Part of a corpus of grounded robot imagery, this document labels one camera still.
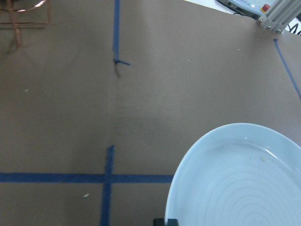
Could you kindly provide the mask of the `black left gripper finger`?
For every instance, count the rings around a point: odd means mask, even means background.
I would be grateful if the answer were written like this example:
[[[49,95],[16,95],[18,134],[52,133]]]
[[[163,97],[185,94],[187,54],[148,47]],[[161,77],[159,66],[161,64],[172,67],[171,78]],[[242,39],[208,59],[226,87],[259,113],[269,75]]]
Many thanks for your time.
[[[178,226],[178,220],[167,219],[167,221],[165,221],[164,218],[155,218],[153,220],[153,226]]]

